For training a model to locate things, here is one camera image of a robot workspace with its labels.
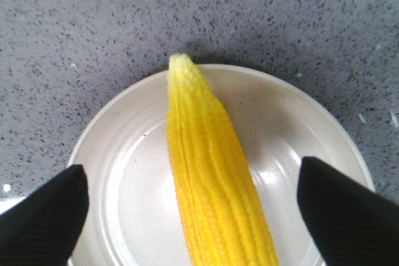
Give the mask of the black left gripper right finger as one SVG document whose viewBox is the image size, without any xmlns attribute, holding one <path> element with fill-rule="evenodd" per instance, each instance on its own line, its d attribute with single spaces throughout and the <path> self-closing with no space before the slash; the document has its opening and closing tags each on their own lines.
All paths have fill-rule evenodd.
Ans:
<svg viewBox="0 0 399 266">
<path fill-rule="evenodd" d="M 327 265 L 398 265 L 398 205 L 313 156 L 302 159 L 297 203 Z"/>
</svg>

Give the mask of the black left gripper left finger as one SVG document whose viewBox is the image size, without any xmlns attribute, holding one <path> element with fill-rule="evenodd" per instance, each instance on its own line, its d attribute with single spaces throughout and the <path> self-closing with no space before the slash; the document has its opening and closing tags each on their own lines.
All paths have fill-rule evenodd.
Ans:
<svg viewBox="0 0 399 266">
<path fill-rule="evenodd" d="M 69 166 L 1 213 L 1 265 L 67 265 L 88 209 L 84 168 Z"/>
</svg>

